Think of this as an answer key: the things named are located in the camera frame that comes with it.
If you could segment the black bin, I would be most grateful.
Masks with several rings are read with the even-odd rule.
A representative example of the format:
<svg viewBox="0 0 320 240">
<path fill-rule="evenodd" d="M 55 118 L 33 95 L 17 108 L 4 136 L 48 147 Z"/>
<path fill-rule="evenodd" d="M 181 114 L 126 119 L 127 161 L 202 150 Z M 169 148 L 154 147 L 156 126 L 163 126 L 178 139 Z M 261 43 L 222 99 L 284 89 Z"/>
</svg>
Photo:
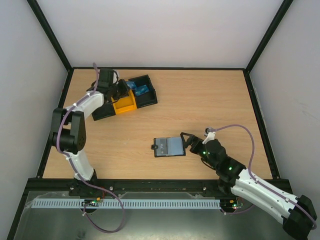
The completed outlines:
<svg viewBox="0 0 320 240">
<path fill-rule="evenodd" d="M 148 74 L 129 78 L 128 81 L 134 83 L 132 92 L 138 109 L 158 103 L 156 90 Z"/>
<path fill-rule="evenodd" d="M 113 101 L 105 101 L 105 94 L 109 87 L 98 87 L 93 96 L 84 103 L 85 117 L 92 115 L 94 121 L 115 116 Z"/>
</svg>

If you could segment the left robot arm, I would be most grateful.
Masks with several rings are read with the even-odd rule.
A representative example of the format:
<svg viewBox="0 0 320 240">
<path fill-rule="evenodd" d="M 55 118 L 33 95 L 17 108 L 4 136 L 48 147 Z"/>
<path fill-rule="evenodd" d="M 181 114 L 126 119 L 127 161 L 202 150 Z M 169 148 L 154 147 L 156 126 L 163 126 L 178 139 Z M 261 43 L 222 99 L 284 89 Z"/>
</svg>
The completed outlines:
<svg viewBox="0 0 320 240">
<path fill-rule="evenodd" d="M 116 70 L 93 67 L 96 80 L 84 96 L 66 108 L 53 110 L 49 134 L 51 145 L 69 162 L 74 178 L 86 182 L 96 173 L 84 150 L 86 119 L 92 116 L 96 121 L 109 117 L 114 104 L 130 90 Z"/>
</svg>

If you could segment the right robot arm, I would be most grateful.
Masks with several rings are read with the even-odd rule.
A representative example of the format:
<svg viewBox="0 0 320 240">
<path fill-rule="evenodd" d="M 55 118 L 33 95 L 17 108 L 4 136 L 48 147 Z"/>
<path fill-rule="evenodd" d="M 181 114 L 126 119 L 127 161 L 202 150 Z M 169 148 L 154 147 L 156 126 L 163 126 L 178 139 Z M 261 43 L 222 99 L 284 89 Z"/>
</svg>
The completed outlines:
<svg viewBox="0 0 320 240">
<path fill-rule="evenodd" d="M 248 167 L 227 155 L 226 149 L 215 138 L 215 132 L 207 132 L 201 139 L 193 134 L 180 134 L 184 148 L 200 156 L 200 159 L 218 175 L 218 191 L 229 196 L 241 197 L 267 212 L 283 230 L 296 240 L 306 240 L 316 227 L 317 214 L 312 201 L 288 193 L 258 177 Z"/>
</svg>

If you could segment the yellow bin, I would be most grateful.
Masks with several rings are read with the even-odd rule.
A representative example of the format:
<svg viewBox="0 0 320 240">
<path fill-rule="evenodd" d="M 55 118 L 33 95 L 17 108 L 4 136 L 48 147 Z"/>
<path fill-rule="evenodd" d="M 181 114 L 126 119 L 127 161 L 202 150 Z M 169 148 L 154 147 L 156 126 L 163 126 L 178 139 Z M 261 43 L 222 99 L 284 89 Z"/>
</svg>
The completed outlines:
<svg viewBox="0 0 320 240">
<path fill-rule="evenodd" d="M 115 100 L 113 108 L 116 115 L 134 111 L 137 109 L 135 95 L 132 90 L 129 90 L 127 95 Z"/>
</svg>

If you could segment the black card holder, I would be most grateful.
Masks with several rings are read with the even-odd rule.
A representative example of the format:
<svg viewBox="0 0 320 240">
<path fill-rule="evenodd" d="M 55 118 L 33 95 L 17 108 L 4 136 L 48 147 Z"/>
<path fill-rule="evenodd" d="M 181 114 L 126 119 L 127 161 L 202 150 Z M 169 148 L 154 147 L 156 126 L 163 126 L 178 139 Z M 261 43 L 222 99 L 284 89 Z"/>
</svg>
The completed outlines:
<svg viewBox="0 0 320 240">
<path fill-rule="evenodd" d="M 167 139 L 167 148 L 168 154 L 167 155 L 157 155 L 158 146 L 156 145 L 157 139 L 159 138 L 166 138 Z M 155 158 L 160 157 L 178 157 L 178 156 L 185 156 L 186 149 L 183 147 L 182 139 L 180 136 L 176 137 L 159 137 L 153 139 L 153 144 L 151 145 L 151 150 L 154 152 Z"/>
</svg>

